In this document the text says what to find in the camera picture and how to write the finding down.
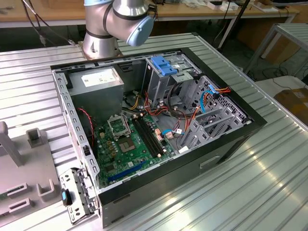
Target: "green motherboard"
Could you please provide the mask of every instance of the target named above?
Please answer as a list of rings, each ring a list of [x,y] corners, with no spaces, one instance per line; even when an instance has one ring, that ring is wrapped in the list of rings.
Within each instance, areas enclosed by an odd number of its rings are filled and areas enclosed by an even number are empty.
[[[151,116],[145,115],[142,120],[152,133],[152,137],[157,139],[155,129],[158,127]],[[114,139],[108,123],[95,129],[98,148],[97,163],[100,167],[100,187],[106,187],[175,155],[170,144],[160,136],[162,140],[157,140],[157,143],[164,152],[162,155],[153,156],[150,152],[151,147],[146,146],[142,136],[137,131],[138,129],[134,126],[133,119],[128,118],[126,122],[131,134],[129,137],[121,136],[118,140]],[[112,123],[111,126],[113,132],[120,132],[125,129],[123,124],[119,122]]]

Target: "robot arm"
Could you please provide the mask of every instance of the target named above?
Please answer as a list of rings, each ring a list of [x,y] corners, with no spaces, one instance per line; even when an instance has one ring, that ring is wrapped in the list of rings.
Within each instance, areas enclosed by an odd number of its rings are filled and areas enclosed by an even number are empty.
[[[87,33],[84,54],[89,59],[120,54],[116,38],[140,46],[149,37],[154,20],[144,0],[85,0]]]

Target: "aluminum table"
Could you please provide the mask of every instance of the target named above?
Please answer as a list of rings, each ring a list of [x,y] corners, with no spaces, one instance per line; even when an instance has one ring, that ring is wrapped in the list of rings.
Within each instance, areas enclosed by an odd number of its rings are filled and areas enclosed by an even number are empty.
[[[300,48],[308,51],[308,23],[274,24],[261,42],[261,44],[258,46],[254,55],[251,57],[247,67],[244,69],[244,72],[246,74],[254,66],[255,62],[258,60],[259,56],[264,51],[267,44],[271,41],[266,48],[264,54],[262,55],[262,58],[266,58],[267,54],[271,51],[271,49],[276,44],[277,40],[280,38],[281,35],[285,36],[287,39],[297,44]],[[305,66],[307,62],[308,57],[303,61],[303,63],[299,66],[299,69],[293,75],[295,76],[298,71]]]
[[[138,48],[189,47],[266,120],[267,125],[228,161],[108,227],[129,230],[307,230],[308,128],[257,87],[200,36],[191,33],[149,38]],[[58,174],[78,167],[49,66],[83,61],[78,46],[0,53],[0,120],[9,135],[30,128],[48,133]],[[101,230],[92,216],[72,226],[58,202],[2,230]]]

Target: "blue pcie slot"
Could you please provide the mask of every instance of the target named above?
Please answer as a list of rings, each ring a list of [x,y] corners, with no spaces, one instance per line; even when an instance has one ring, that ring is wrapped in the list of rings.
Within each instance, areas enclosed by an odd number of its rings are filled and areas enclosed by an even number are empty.
[[[128,175],[129,173],[135,172],[135,171],[139,170],[144,163],[145,163],[145,161],[140,163],[140,164],[138,164],[138,165],[136,165],[136,166],[134,166],[134,167],[126,169],[123,172],[115,174],[114,176],[108,177],[108,181],[111,182],[111,181],[117,180],[117,179],[119,179],[121,177],[124,177],[124,176]]]

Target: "table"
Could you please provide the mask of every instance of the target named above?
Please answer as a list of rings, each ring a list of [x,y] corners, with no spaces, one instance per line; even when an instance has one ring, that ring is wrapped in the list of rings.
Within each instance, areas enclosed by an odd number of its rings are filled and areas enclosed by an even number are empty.
[[[36,12],[51,26],[67,26],[67,25],[84,25],[85,11],[82,7],[65,8],[65,9],[50,9],[46,0],[32,0]],[[8,15],[0,14],[0,28],[8,27],[30,27],[24,9],[20,0],[1,0],[0,7],[14,5],[15,9],[9,11]],[[185,4],[165,4],[158,5],[157,21],[179,21],[179,20],[206,20],[206,19],[223,19],[225,12],[221,10],[212,10],[208,7],[189,8]],[[233,12],[230,11],[226,15],[226,19],[231,19],[229,26],[219,44],[219,48],[230,32],[231,27],[235,22],[235,18],[240,9]],[[242,18],[273,18],[286,17],[286,23],[292,22],[298,10],[289,7],[288,11],[280,9],[278,12],[265,13],[253,5],[248,5]]]
[[[268,43],[271,41],[269,46],[267,47],[265,53],[270,52],[274,44],[279,38],[280,35],[285,36],[287,39],[291,40],[295,44],[297,44],[299,47],[305,49],[308,51],[308,24],[307,23],[285,23],[285,24],[275,24],[271,27],[270,31],[267,33],[261,44],[258,46],[256,52],[251,57],[247,67],[244,69],[245,73],[248,73],[249,70],[253,67],[261,53],[264,51],[265,47],[268,45]],[[308,57],[301,63],[300,68],[298,71],[304,67],[304,65],[308,62]]]
[[[149,38],[140,47],[119,43],[127,54],[189,47],[248,102],[267,125],[228,161],[162,196],[108,230],[307,229],[308,128],[219,54],[191,33]],[[50,65],[85,60],[78,46],[0,53],[0,119],[13,120],[9,135],[38,127],[48,133],[58,174],[77,167],[61,115]],[[7,117],[14,111],[16,116]],[[2,230],[100,230],[93,216],[72,227],[62,202]]]

